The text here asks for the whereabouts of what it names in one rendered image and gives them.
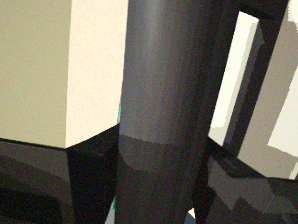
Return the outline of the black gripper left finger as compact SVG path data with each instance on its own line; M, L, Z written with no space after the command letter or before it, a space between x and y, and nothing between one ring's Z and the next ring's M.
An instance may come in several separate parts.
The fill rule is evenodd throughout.
M55 198L63 224L105 224L120 123L68 148L0 138L0 188Z

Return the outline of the white square tile with dark blue centre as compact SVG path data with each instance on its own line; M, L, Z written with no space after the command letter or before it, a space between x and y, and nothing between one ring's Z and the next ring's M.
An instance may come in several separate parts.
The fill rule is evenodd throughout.
M194 209L187 212L184 224L196 224Z

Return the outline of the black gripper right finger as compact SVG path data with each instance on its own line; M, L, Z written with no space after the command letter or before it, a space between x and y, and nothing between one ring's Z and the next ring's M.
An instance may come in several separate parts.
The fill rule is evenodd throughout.
M196 224L273 224L298 214L298 180L266 177L208 137L191 198Z

